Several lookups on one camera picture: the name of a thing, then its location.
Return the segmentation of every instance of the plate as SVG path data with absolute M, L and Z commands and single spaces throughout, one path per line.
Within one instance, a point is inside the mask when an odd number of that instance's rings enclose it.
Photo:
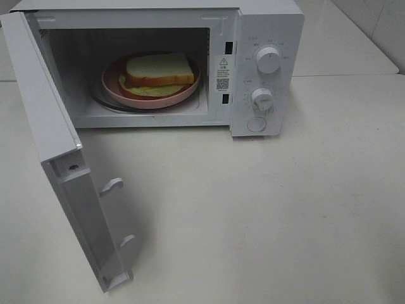
M 138 96 L 136 99 L 125 97 L 121 93 L 118 78 L 120 74 L 125 70 L 125 65 L 129 58 L 145 55 L 146 53 L 142 53 L 122 57 L 110 64 L 110 66 L 107 67 L 107 69 L 105 69 L 105 71 L 103 72 L 103 75 L 101 76 L 103 86 L 108 95 L 110 95 L 115 101 L 131 108 L 148 110 L 160 109 L 182 102 L 183 100 L 190 97 L 191 94 L 194 93 L 194 91 L 198 88 L 201 79 L 201 71 L 198 64 L 194 60 L 188 58 L 190 67 L 194 73 L 194 78 L 196 80 L 192 85 L 185 85 L 185 87 L 180 91 L 165 97 L 151 98 L 147 96 Z

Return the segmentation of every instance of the microwave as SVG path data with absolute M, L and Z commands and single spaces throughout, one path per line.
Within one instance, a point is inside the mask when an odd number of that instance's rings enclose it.
M 132 278 L 101 208 L 123 186 L 95 185 L 76 129 L 228 125 L 280 132 L 304 16 L 294 0 L 24 0 L 1 25 L 42 168 L 105 292 Z M 100 85 L 112 61 L 185 53 L 196 91 L 155 110 L 114 103 Z

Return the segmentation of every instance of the open microwave door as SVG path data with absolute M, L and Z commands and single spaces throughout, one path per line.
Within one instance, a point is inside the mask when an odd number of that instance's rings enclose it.
M 132 278 L 110 233 L 100 197 L 115 186 L 113 179 L 99 191 L 82 155 L 82 143 L 45 64 L 23 13 L 1 17 L 6 43 L 31 126 L 40 162 L 103 291 Z

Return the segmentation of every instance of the sticker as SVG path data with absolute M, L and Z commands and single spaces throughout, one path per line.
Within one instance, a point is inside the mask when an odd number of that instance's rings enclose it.
M 215 87 L 217 92 L 230 93 L 234 69 L 235 57 L 233 55 L 215 56 Z

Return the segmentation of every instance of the power level knob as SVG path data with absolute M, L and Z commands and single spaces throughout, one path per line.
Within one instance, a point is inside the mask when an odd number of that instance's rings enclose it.
M 254 90 L 251 97 L 254 111 L 267 111 L 273 106 L 273 94 L 264 87 Z
M 274 73 L 280 68 L 281 52 L 274 46 L 266 46 L 256 54 L 256 64 L 260 72 Z

